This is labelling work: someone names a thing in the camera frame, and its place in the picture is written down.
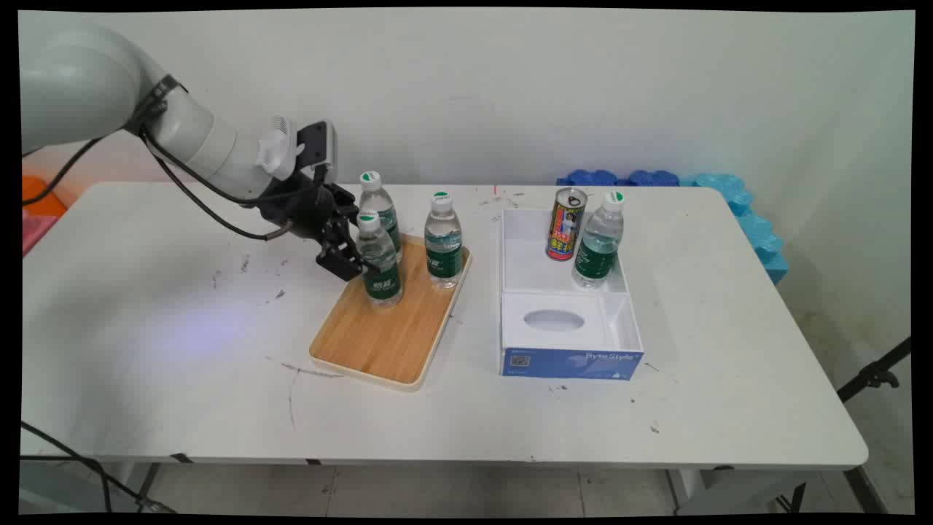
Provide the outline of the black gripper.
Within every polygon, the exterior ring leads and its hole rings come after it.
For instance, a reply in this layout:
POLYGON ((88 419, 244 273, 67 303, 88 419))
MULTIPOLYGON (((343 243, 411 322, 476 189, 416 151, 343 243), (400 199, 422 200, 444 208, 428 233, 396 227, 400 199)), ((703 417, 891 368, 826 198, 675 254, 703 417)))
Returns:
POLYGON ((291 222, 290 233, 319 243, 318 265, 343 281, 364 273, 364 261, 356 248, 349 223, 359 225, 356 197, 337 184, 314 185, 304 174, 284 182, 271 182, 257 203, 267 222, 283 227, 291 222))

